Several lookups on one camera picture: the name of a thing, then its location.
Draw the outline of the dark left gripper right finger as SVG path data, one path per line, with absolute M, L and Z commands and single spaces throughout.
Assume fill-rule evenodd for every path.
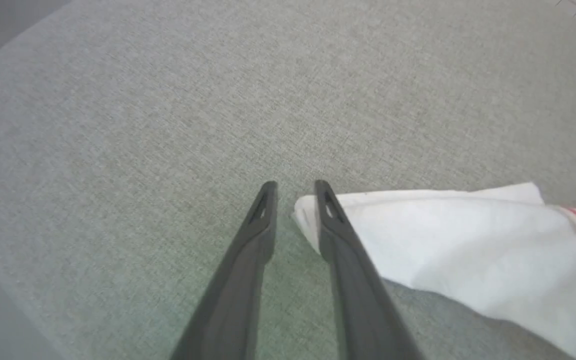
M 327 262 L 341 360 L 421 360 L 350 219 L 326 180 L 314 184 L 318 250 Z

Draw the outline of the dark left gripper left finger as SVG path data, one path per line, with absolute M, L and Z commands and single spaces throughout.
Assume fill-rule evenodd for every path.
M 196 306 L 172 360 L 253 360 L 265 266 L 274 254 L 278 184 L 265 182 Z

